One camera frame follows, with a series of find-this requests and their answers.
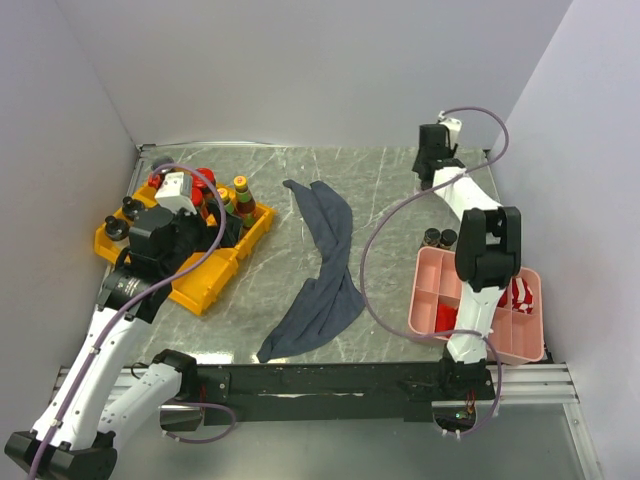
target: table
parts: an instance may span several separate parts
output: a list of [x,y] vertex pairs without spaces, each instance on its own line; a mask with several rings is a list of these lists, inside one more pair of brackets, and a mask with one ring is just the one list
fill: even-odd
[[[305,279],[316,278],[320,255],[300,216],[286,179],[303,185],[322,180],[353,210],[349,269],[359,285],[364,244],[376,223],[398,201],[417,192],[419,180],[411,171],[416,148],[307,148],[268,145],[186,144],[145,146],[132,187],[145,181],[151,163],[162,155],[177,162],[214,170],[219,182],[231,184],[235,175],[249,179],[257,201],[278,210],[271,231],[251,256],[240,264],[205,315],[197,317],[168,300],[158,312],[149,336],[133,349],[130,362],[148,363],[165,348],[195,357],[199,364],[257,363],[256,352],[280,322]],[[460,149],[467,166],[485,161],[480,149]],[[472,177],[497,200],[488,169]],[[381,231],[367,262],[367,288],[383,319],[407,328],[416,254],[429,227],[459,228],[459,222],[436,195],[421,198],[398,212]],[[332,342],[281,363],[354,363],[437,361],[442,347],[430,347],[394,337],[379,327],[365,310]]]

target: wire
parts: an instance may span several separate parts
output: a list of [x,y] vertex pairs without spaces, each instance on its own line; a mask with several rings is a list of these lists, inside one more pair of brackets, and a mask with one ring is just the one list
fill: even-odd
[[226,405],[218,405],[217,403],[202,403],[202,402],[185,402],[185,403],[179,402],[179,403],[176,403],[176,405],[185,405],[187,407],[212,408],[214,410],[222,410],[223,412],[226,412],[227,414],[229,414],[229,417],[231,417],[231,423],[229,424],[227,429],[221,434],[211,438],[204,438],[204,439],[183,438],[183,437],[179,437],[178,435],[172,432],[167,432],[167,431],[163,432],[164,435],[166,435],[169,438],[172,438],[176,442],[189,443],[191,445],[204,445],[205,443],[213,443],[229,435],[231,431],[235,428],[236,423],[238,422],[238,418],[236,417],[236,412],[234,412],[232,409],[230,409]]
[[436,190],[440,190],[441,188],[444,188],[444,187],[446,187],[448,185],[452,185],[453,183],[457,182],[458,180],[460,180],[464,176],[466,176],[466,175],[468,175],[468,174],[470,174],[472,172],[475,172],[476,170],[480,170],[481,168],[486,168],[486,167],[489,167],[490,165],[493,165],[498,160],[500,160],[504,156],[504,154],[507,152],[507,149],[509,148],[509,131],[508,131],[507,126],[505,125],[505,123],[502,121],[502,119],[498,115],[493,113],[492,111],[487,110],[486,108],[482,108],[482,107],[458,107],[458,108],[452,108],[451,110],[447,110],[446,112],[443,113],[443,115],[446,116],[446,115],[449,115],[451,113],[463,112],[463,111],[468,111],[468,110],[484,113],[484,114],[489,115],[490,117],[492,117],[496,122],[498,122],[498,125],[500,125],[500,128],[502,128],[502,132],[504,133],[504,144],[502,146],[502,150],[500,150],[500,152],[492,160],[489,160],[486,163],[482,163],[482,164],[480,164],[480,165],[478,165],[476,167],[473,167],[473,168],[470,168],[470,169],[466,169],[460,175],[456,175],[452,179],[450,179],[450,180],[448,180],[448,181],[446,181],[444,183],[438,184],[438,185],[436,185],[434,187],[431,187],[431,188],[429,188],[427,190],[424,190],[422,192],[418,192],[415,195],[412,195],[411,197],[409,197],[409,198],[407,198],[405,200],[402,200],[400,203],[398,203],[395,207],[393,207],[391,209],[391,211],[389,211],[389,213],[387,213],[386,215],[384,215],[382,217],[382,219],[380,220],[378,225],[376,225],[376,228],[373,229],[373,233],[369,237],[369,240],[367,240],[367,243],[365,244],[364,250],[362,252],[362,258],[360,259],[360,292],[362,292],[362,298],[364,299],[364,304],[367,307],[367,310],[369,311],[369,313],[371,314],[373,319],[378,323],[378,325],[380,325],[387,332],[392,333],[394,335],[398,335],[399,337],[408,338],[410,340],[423,340],[423,339],[426,339],[426,338],[441,337],[441,336],[453,335],[453,334],[475,335],[477,337],[482,338],[482,340],[484,340],[484,342],[489,347],[489,350],[491,350],[491,353],[492,353],[493,357],[496,359],[496,364],[497,364],[497,367],[498,367],[498,382],[497,382],[497,386],[496,386],[496,397],[493,400],[493,403],[491,404],[491,407],[489,408],[489,412],[487,413],[487,415],[485,415],[482,418],[482,420],[480,420],[478,423],[476,423],[476,425],[473,428],[467,430],[466,432],[461,432],[460,433],[461,436],[473,433],[473,432],[479,430],[480,428],[482,428],[483,426],[485,426],[487,424],[487,422],[489,421],[489,419],[491,419],[493,417],[493,415],[498,410],[498,403],[500,402],[500,395],[502,394],[502,363],[500,362],[500,356],[498,355],[498,351],[495,349],[495,347],[493,346],[493,344],[491,343],[489,338],[484,337],[480,332],[477,332],[475,330],[447,330],[447,331],[444,331],[444,332],[434,332],[434,333],[427,333],[427,334],[424,334],[424,335],[419,335],[419,334],[415,334],[415,333],[406,333],[406,332],[397,330],[397,329],[393,328],[392,326],[388,325],[375,312],[375,310],[371,306],[371,301],[370,301],[369,297],[367,296],[367,291],[366,291],[366,286],[365,286],[365,266],[366,266],[366,262],[367,262],[367,255],[369,254],[369,249],[371,248],[371,244],[373,243],[373,240],[376,238],[376,236],[378,235],[378,233],[380,232],[382,227],[384,227],[385,224],[391,219],[391,217],[393,217],[400,209],[402,209],[403,207],[409,205],[411,202],[414,202],[415,200],[417,200],[419,198],[422,198],[422,197],[424,197],[426,195],[429,195],[430,193],[435,192]]
[[197,176],[211,190],[211,193],[213,193],[213,195],[215,196],[216,202],[218,202],[218,207],[220,209],[220,225],[219,225],[218,235],[213,240],[213,243],[209,247],[209,250],[207,250],[205,254],[202,257],[200,257],[198,261],[196,261],[193,265],[185,268],[184,270],[182,270],[179,273],[176,273],[175,275],[165,278],[164,280],[160,280],[159,282],[151,285],[148,289],[144,290],[143,292],[140,292],[138,295],[136,295],[127,303],[125,303],[122,307],[120,307],[120,309],[113,315],[111,320],[109,320],[109,322],[104,327],[102,332],[100,332],[100,335],[98,335],[98,337],[96,338],[96,342],[93,345],[93,348],[91,349],[91,351],[87,355],[87,358],[84,360],[82,366],[80,367],[80,370],[78,371],[78,375],[76,376],[73,383],[71,384],[71,387],[67,392],[67,395],[64,397],[62,402],[60,402],[60,408],[58,409],[58,412],[54,416],[52,425],[49,427],[49,430],[47,430],[47,433],[45,434],[44,438],[40,442],[40,446],[38,447],[38,450],[36,451],[33,457],[33,461],[31,462],[31,468],[29,469],[27,480],[36,479],[38,475],[38,468],[40,466],[40,462],[42,461],[42,457],[44,456],[44,453],[47,449],[47,446],[49,446],[49,444],[53,440],[53,437],[56,434],[58,427],[62,424],[62,420],[65,414],[67,413],[67,410],[69,410],[69,407],[71,406],[71,403],[73,402],[73,399],[76,396],[76,393],[78,393],[78,390],[80,389],[80,385],[82,384],[85,377],[87,376],[87,373],[89,371],[89,368],[91,367],[91,364],[93,363],[93,360],[100,352],[100,348],[102,347],[106,338],[109,336],[109,333],[111,332],[111,330],[113,330],[113,327],[116,326],[116,324],[120,321],[120,319],[122,319],[122,317],[124,317],[124,314],[131,307],[138,304],[146,296],[151,295],[152,293],[165,287],[166,285],[169,285],[174,280],[177,280],[178,278],[191,273],[193,270],[195,270],[200,265],[202,265],[207,260],[207,258],[209,258],[209,256],[216,250],[216,248],[218,248],[218,245],[220,245],[220,241],[222,240],[222,236],[224,235],[224,229],[227,224],[227,211],[224,208],[224,203],[220,198],[218,189],[215,188],[213,184],[209,181],[209,179],[205,177],[202,173],[198,172],[195,168],[189,167],[187,165],[179,165],[177,163],[169,163],[169,164],[161,165],[160,167],[156,168],[153,171],[152,175],[156,176],[158,173],[160,173],[160,171],[171,169],[171,168],[186,170],[192,175]]
[[131,365],[129,367],[129,369],[131,370],[131,375],[133,376],[133,378],[136,378],[138,380],[140,380],[142,377],[139,377],[136,375],[136,372],[134,370],[134,368],[136,368],[136,365],[140,365],[141,368],[149,368],[149,365],[147,365],[146,363],[142,363],[142,362],[136,362],[133,365]]

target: yellow bottle cap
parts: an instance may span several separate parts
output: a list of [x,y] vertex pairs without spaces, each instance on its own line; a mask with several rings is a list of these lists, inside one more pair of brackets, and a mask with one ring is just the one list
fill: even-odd
[[220,198],[222,198],[223,203],[227,203],[230,200],[229,190],[227,190],[226,188],[219,188],[218,193],[220,194]]
[[244,177],[242,175],[238,175],[236,178],[233,179],[233,185],[236,188],[247,188],[247,177]]

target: red bottle cap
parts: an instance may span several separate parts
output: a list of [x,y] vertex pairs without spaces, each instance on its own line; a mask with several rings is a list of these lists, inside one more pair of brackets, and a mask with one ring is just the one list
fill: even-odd
[[162,176],[156,175],[154,177],[153,173],[150,173],[149,178],[147,179],[147,185],[157,190],[158,188],[160,188],[160,185],[162,185]]
[[204,196],[202,195],[202,192],[200,191],[199,188],[196,188],[196,187],[191,188],[191,202],[193,203],[193,206],[196,208],[200,208],[200,206],[202,205],[202,202],[204,202]]
[[[196,168],[196,170],[198,172],[200,172],[201,174],[203,174],[205,177],[207,177],[207,180],[209,180],[213,186],[216,186],[216,176],[213,174],[213,171],[208,169],[208,168]],[[196,177],[195,175],[191,175],[193,177],[193,186],[197,187],[197,188],[207,188],[207,186],[205,185],[205,183],[202,181],[202,179],[200,177]]]

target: white wall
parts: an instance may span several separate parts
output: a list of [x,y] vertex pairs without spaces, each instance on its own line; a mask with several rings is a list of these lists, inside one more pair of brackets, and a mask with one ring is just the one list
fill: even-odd
[[506,117],[570,2],[58,0],[136,143],[358,146],[463,104]]
[[[92,230],[135,148],[54,2],[0,3],[0,442],[29,430],[86,332]],[[0,478],[24,474],[4,454]]]
[[636,0],[573,2],[495,168],[502,199],[522,210],[546,338],[569,363],[607,479],[637,478],[640,465],[639,15]]

